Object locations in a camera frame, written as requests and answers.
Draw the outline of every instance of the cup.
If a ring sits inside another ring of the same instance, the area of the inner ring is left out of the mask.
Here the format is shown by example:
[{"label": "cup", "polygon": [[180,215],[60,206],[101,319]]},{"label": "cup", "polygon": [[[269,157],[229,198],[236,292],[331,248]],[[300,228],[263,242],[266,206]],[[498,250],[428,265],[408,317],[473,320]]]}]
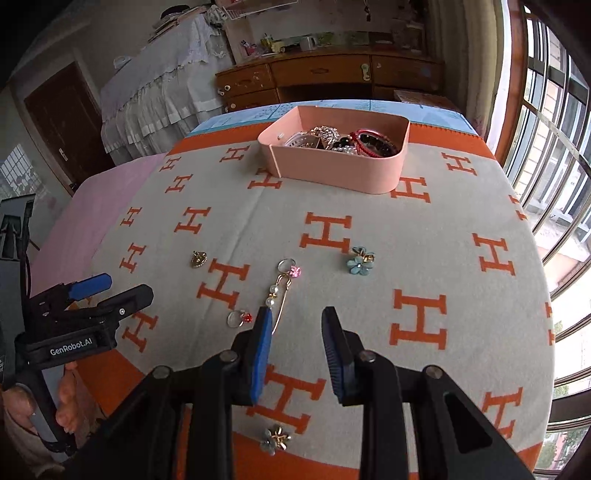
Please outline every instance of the cup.
[{"label": "cup", "polygon": [[310,51],[316,49],[316,40],[314,37],[303,37],[300,40],[300,49],[302,51]]}]

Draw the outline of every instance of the pink box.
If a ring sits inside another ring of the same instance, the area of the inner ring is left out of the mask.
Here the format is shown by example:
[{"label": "pink box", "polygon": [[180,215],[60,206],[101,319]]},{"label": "pink box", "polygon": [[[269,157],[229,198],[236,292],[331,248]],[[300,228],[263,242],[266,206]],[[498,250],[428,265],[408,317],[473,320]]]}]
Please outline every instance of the pink box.
[{"label": "pink box", "polygon": [[[397,155],[371,158],[312,148],[285,147],[293,134],[318,125],[335,127],[341,135],[361,128],[378,131],[396,146]],[[313,181],[364,193],[387,193],[398,185],[408,151],[410,122],[389,113],[346,108],[296,106],[258,136],[275,177]]]}]

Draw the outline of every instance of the wooden door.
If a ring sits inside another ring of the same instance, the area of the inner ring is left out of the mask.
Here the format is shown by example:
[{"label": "wooden door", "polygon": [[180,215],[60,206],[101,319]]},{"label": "wooden door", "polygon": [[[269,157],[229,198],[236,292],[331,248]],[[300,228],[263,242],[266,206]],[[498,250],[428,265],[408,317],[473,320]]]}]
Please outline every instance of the wooden door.
[{"label": "wooden door", "polygon": [[43,83],[25,99],[25,105],[48,148],[75,183],[115,166],[100,138],[100,113],[75,63]]}]

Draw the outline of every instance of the red gem ring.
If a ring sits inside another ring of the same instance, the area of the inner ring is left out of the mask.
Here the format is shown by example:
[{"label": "red gem ring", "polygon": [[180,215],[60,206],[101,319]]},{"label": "red gem ring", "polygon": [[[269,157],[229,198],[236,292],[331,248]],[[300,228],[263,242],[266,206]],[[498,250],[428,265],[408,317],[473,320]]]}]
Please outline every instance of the red gem ring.
[{"label": "red gem ring", "polygon": [[228,313],[226,324],[230,328],[239,328],[244,325],[245,322],[252,322],[252,315],[245,310],[232,310],[230,313]]}]

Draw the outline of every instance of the jewelry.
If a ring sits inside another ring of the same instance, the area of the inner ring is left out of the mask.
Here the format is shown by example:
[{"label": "jewelry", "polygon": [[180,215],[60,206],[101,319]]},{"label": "jewelry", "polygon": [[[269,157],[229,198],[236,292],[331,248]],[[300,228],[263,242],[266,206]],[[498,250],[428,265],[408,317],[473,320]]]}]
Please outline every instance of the jewelry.
[{"label": "jewelry", "polygon": [[272,309],[275,304],[277,303],[277,297],[279,292],[281,291],[281,280],[286,278],[287,281],[285,282],[285,292],[283,294],[283,298],[281,299],[281,306],[279,307],[279,313],[277,314],[277,321],[273,326],[273,330],[271,334],[273,335],[277,330],[277,326],[279,325],[279,321],[281,320],[281,314],[283,313],[283,305],[285,305],[285,298],[287,297],[287,291],[290,289],[291,280],[297,278],[301,275],[301,267],[298,267],[296,261],[293,258],[284,258],[277,264],[277,271],[279,275],[277,276],[276,282],[269,287],[269,296],[265,300],[265,305]]},{"label": "jewelry", "polygon": [[330,149],[333,143],[340,138],[339,131],[335,127],[327,127],[326,125],[314,127],[308,133],[320,137],[320,142],[325,150]]},{"label": "jewelry", "polygon": [[384,158],[398,154],[398,149],[384,135],[374,131],[361,129],[349,134],[357,146],[358,153],[367,157]]},{"label": "jewelry", "polygon": [[298,132],[290,137],[285,142],[286,147],[300,147],[300,148],[318,148],[320,137],[316,135],[307,134],[306,132]]},{"label": "jewelry", "polygon": [[375,254],[367,252],[365,247],[353,247],[355,257],[347,261],[349,272],[353,275],[369,275],[370,270],[374,267]]},{"label": "jewelry", "polygon": [[265,439],[260,443],[261,450],[269,455],[275,455],[277,450],[285,452],[286,443],[291,440],[291,435],[283,430],[281,425],[275,424],[270,429],[265,430]]},{"label": "jewelry", "polygon": [[230,328],[239,328],[244,325],[245,322],[252,322],[252,315],[245,310],[232,310],[228,313],[226,323]]},{"label": "jewelry", "polygon": [[334,152],[348,153],[349,155],[359,155],[357,152],[357,146],[349,136],[342,137],[340,140],[333,143],[330,149]]},{"label": "jewelry", "polygon": [[193,252],[193,258],[191,259],[191,266],[193,268],[202,267],[203,264],[207,261],[207,254],[205,252]]}]

